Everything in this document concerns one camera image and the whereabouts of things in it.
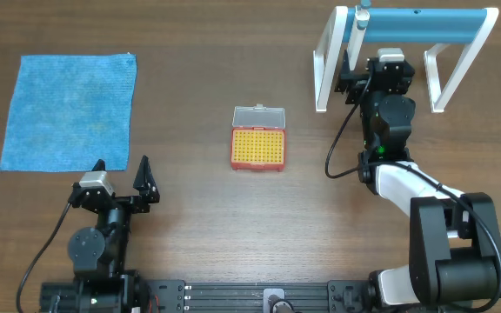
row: black cable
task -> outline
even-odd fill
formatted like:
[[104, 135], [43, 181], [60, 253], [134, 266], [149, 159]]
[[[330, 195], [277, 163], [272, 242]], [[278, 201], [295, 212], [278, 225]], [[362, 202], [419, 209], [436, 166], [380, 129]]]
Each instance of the black cable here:
[[34, 260], [32, 260], [32, 263], [26, 270], [26, 273], [24, 273], [23, 281], [21, 282], [20, 285], [18, 285], [18, 290], [17, 290], [17, 299], [16, 299], [16, 305], [17, 305], [17, 310], [18, 313], [23, 313], [23, 308], [21, 307], [21, 294], [23, 293], [23, 288], [24, 285], [26, 284], [26, 280], [28, 279], [28, 276], [30, 275], [32, 269], [34, 268], [34, 265], [36, 265], [36, 262], [42, 256], [42, 254], [45, 252], [46, 249], [48, 249], [48, 246], [50, 245], [51, 241], [53, 241], [53, 238], [56, 236], [57, 231], [61, 227], [61, 224], [63, 223], [63, 220], [65, 219], [65, 216], [67, 215], [67, 212], [69, 211], [70, 208], [70, 203], [67, 203], [65, 205], [65, 208], [63, 209], [63, 213], [61, 213], [61, 217], [59, 217], [59, 220], [57, 221], [56, 228], [53, 230], [51, 233], [50, 238], [48, 238], [48, 241], [43, 245], [43, 247], [40, 249], [38, 254], [34, 257]]
[[[477, 212], [475, 212], [472, 209], [472, 207], [470, 207], [469, 205], [467, 205], [463, 200], [461, 200], [459, 197], [457, 197], [456, 195], [454, 195], [452, 192], [450, 192], [446, 188], [442, 188], [442, 186], [441, 186], [441, 184], [439, 182], [431, 180], [425, 174], [423, 174], [423, 173], [421, 173], [421, 172], [419, 172], [417, 170], [414, 170], [411, 166], [407, 166], [407, 165], [404, 165], [402, 163], [396, 163], [396, 162], [372, 162], [372, 163], [368, 164], [369, 167], [370, 166], [379, 166], [379, 165], [396, 166], [398, 168], [401, 168], [401, 169], [404, 169], [404, 170], [407, 170], [407, 171], [413, 173], [415, 176], [421, 178], [422, 180], [424, 180], [425, 182], [427, 182], [430, 186], [434, 187], [439, 192], [442, 192], [443, 194], [447, 195], [450, 199], [452, 199], [453, 201], [455, 201], [456, 203], [458, 203], [459, 205], [461, 205], [461, 207], [464, 210], [466, 210], [467, 212], [469, 212], [469, 214], [475, 220], [475, 223], [477, 223], [478, 226], [480, 226], [480, 229], [484, 232], [484, 235], [486, 236], [486, 238], [488, 238], [488, 240], [491, 242], [492, 249], [496, 253], [496, 263], [497, 263], [497, 267], [498, 267], [498, 270], [497, 270], [498, 288], [496, 289], [496, 293], [494, 294], [494, 296], [492, 297], [492, 299], [487, 304], [485, 304], [485, 305], [483, 305], [481, 307], [478, 307], [478, 308], [465, 308], [465, 307], [457, 305], [455, 303], [449, 303], [449, 304], [446, 304], [446, 305], [452, 307], [453, 309], [462, 310], [462, 311], [470, 312], [470, 313], [473, 313], [473, 312], [485, 312], [485, 311], [489, 310], [491, 307], [493, 307], [494, 304], [496, 304], [498, 302], [498, 300], [500, 299], [500, 296], [501, 296], [501, 255], [500, 255], [500, 252], [499, 252], [499, 249], [498, 249], [498, 245], [496, 244], [496, 240], [494, 240], [494, 237], [492, 236], [490, 230], [488, 229], [488, 226], [486, 226], [486, 224], [484, 223], [484, 221], [482, 220], [482, 218], [477, 214]], [[362, 168], [363, 168], [363, 166], [359, 165], [359, 166], [357, 166], [354, 169], [347, 170], [347, 171], [343, 172], [342, 173], [343, 175], [340, 175], [340, 177], [341, 176], [345, 176], [345, 175], [349, 175], [350, 173], [352, 173], [354, 171], [357, 171], [357, 170], [361, 170]]]
[[366, 81], [366, 84], [364, 85], [363, 91], [361, 92], [361, 95], [358, 97], [357, 102], [355, 103], [355, 105], [353, 105], [353, 108], [351, 109], [351, 111], [349, 112], [349, 114], [347, 115], [347, 117], [344, 119], [344, 123], [341, 124], [341, 127], [339, 128], [339, 131], [337, 132], [336, 138], [334, 138], [334, 142], [331, 144], [330, 150], [328, 151], [328, 156], [326, 157], [326, 163], [324, 165], [324, 173], [326, 173], [326, 176], [329, 177], [329, 178], [331, 178], [331, 179], [340, 178], [340, 177], [343, 177], [343, 176], [348, 175], [348, 174], [350, 174], [350, 173], [352, 173], [352, 172], [355, 171], [355, 170], [347, 170], [347, 171], [345, 171], [343, 173], [339, 173], [337, 175], [332, 175], [332, 174], [330, 174], [330, 172], [328, 170], [328, 167], [330, 166], [331, 153], [336, 148], [337, 141], [339, 141], [339, 138], [341, 137], [341, 134], [344, 132], [345, 126], [347, 126], [347, 123], [349, 122], [349, 120], [353, 116], [353, 113], [355, 113], [355, 110], [357, 109], [357, 107], [359, 106], [359, 104], [361, 102], [363, 102], [364, 96], [366, 95], [367, 90], [371, 86], [372, 76], [374, 75], [373, 74], [374, 73], [374, 67], [373, 66], [369, 66], [369, 68], [372, 69], [372, 71], [371, 71], [371, 73], [369, 75], [369, 79]]

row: blue cloth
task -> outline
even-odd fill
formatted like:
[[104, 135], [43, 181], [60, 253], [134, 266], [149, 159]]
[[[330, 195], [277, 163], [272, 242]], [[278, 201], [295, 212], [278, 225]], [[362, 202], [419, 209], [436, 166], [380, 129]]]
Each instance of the blue cloth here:
[[0, 170], [126, 170], [136, 77], [131, 54], [22, 57]]

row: white stand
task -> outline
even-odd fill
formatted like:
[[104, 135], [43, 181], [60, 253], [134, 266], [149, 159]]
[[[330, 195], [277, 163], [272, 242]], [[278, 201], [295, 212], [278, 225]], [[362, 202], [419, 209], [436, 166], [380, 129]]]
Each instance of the white stand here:
[[313, 51], [314, 97], [317, 112], [326, 112], [328, 96], [331, 93], [331, 81], [336, 72], [339, 49], [344, 40], [346, 22], [347, 7], [336, 7], [324, 27], [317, 48]]
[[445, 105], [450, 101], [451, 95], [453, 95], [453, 92], [465, 76], [473, 60], [475, 60], [478, 52], [483, 47], [497, 18], [497, 8], [486, 8], [486, 19], [483, 25], [478, 30], [473, 42], [465, 45], [461, 57], [459, 57], [458, 64], [451, 73], [450, 80], [448, 80], [448, 83], [444, 86], [444, 90], [440, 90], [440, 78], [438, 77], [436, 56], [449, 44], [437, 43], [428, 51], [424, 52], [424, 67], [426, 68], [426, 82], [428, 83], [432, 113], [444, 112]]

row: wooden tabletop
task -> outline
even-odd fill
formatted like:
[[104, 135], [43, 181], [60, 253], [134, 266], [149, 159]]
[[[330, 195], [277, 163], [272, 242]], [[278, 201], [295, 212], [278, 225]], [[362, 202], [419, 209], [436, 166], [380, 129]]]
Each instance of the wooden tabletop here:
[[[137, 55], [130, 161], [110, 177], [132, 194], [140, 157], [150, 158], [162, 202], [132, 218], [128, 267], [146, 278], [195, 282], [326, 282], [365, 279], [408, 263], [409, 221], [356, 176], [330, 180], [324, 160], [350, 110], [332, 94], [314, 110], [312, 51], [341, 1], [37, 0], [0, 1], [0, 157], [20, 56]], [[501, 1], [393, 1], [402, 7], [497, 5], [494, 31], [444, 114], [431, 114], [422, 52], [404, 44], [416, 68], [417, 102], [408, 146], [427, 173], [496, 205], [501, 231]], [[360, 60], [383, 45], [367, 45]], [[438, 56], [453, 70], [460, 47]], [[236, 105], [283, 107], [284, 172], [233, 171]], [[361, 124], [353, 117], [331, 170], [357, 164]], [[0, 172], [0, 311], [15, 309], [24, 271], [53, 230], [82, 173]], [[70, 236], [95, 224], [72, 210], [30, 275], [23, 307], [37, 309], [41, 282], [69, 281]], [[493, 310], [501, 312], [501, 302]]]

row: transparent lid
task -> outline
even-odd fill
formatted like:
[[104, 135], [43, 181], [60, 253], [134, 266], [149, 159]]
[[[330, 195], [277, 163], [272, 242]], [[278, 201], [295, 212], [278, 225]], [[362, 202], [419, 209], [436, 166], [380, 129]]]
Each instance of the transparent lid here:
[[233, 127], [285, 129], [285, 109], [266, 108], [262, 104], [255, 107], [235, 107]]

